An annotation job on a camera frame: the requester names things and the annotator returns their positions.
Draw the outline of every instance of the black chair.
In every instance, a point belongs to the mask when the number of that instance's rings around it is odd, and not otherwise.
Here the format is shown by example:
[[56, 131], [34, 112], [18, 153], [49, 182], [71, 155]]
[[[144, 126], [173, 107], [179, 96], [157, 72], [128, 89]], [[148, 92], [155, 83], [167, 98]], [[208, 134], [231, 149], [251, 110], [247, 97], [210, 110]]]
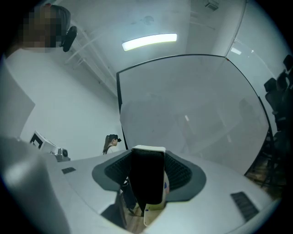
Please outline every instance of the black chair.
[[287, 55], [283, 61], [287, 71], [289, 71], [293, 67], [293, 57], [291, 55]]
[[274, 78], [270, 78], [264, 87], [267, 91], [265, 98], [273, 109], [272, 114], [275, 116], [275, 122], [278, 131], [282, 131], [286, 125], [285, 110], [282, 104], [283, 91], [277, 89], [277, 81]]

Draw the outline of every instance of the black vent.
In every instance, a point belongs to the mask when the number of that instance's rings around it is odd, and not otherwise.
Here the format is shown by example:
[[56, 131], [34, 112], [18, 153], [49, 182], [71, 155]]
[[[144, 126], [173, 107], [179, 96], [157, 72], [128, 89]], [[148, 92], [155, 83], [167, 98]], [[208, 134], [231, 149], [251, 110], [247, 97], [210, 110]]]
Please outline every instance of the black vent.
[[67, 167], [67, 168], [62, 169], [62, 172], [63, 172], [63, 174], [67, 174], [67, 173], [73, 172], [75, 170], [76, 169], [73, 167]]
[[170, 191], [186, 185], [192, 177], [191, 169], [168, 154], [165, 155], [165, 171], [169, 179]]
[[236, 203], [236, 206], [240, 210], [246, 222], [257, 215], [259, 212], [244, 192], [233, 193], [231, 194], [231, 197]]
[[120, 186], [123, 185], [125, 179], [129, 175], [131, 169], [131, 155], [128, 154], [123, 158], [115, 161], [105, 168], [105, 174], [107, 177], [118, 183]]

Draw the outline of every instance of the person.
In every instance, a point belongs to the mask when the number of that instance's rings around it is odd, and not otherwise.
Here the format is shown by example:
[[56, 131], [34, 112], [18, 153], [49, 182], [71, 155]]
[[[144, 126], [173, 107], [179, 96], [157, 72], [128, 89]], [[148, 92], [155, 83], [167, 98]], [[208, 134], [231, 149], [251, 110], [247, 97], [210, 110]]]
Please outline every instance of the person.
[[118, 135], [107, 135], [105, 139], [105, 145], [103, 148], [103, 154], [111, 154], [118, 151], [117, 144], [121, 139], [118, 138]]
[[70, 27], [70, 12], [58, 5], [37, 6], [29, 12], [19, 25], [10, 46], [5, 51], [6, 58], [18, 49], [47, 52], [62, 44]]

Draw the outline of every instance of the white wall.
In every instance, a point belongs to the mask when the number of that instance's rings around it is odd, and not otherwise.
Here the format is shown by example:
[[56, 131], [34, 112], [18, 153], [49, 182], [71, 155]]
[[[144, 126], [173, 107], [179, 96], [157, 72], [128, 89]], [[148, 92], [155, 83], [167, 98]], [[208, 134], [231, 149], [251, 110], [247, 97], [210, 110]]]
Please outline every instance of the white wall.
[[[185, 52], [190, 5], [188, 0], [63, 0], [86, 32], [93, 45], [103, 54], [109, 67], [118, 72], [151, 59]], [[159, 43], [125, 52], [122, 43], [149, 35], [177, 33], [177, 42]]]
[[[117, 99], [83, 66], [73, 70], [64, 65], [69, 56], [61, 48], [51, 53], [19, 50], [7, 62], [36, 104], [21, 139], [29, 141], [37, 130], [76, 160], [101, 155], [107, 134], [123, 136]], [[124, 142], [118, 147], [124, 149]]]
[[283, 60], [292, 52], [273, 20], [254, 1], [246, 4], [232, 48], [241, 51], [241, 54], [230, 51], [228, 59], [240, 69], [262, 99], [275, 133], [275, 119], [271, 106], [265, 99], [263, 85], [271, 77], [278, 77], [285, 69]]
[[13, 79], [5, 59], [0, 64], [0, 136], [18, 138], [35, 104]]
[[225, 16], [217, 31], [211, 54], [226, 56], [241, 23], [245, 10], [245, 0], [222, 1], [220, 8], [225, 9]]

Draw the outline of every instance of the curved glass partition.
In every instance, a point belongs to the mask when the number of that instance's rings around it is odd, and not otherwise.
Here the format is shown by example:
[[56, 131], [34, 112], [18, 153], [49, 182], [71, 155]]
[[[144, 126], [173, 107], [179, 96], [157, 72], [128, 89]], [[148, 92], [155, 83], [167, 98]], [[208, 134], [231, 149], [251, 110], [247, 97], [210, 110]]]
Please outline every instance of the curved glass partition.
[[129, 149], [163, 146], [244, 174], [268, 131], [258, 96], [224, 57], [155, 59], [120, 71], [117, 87]]

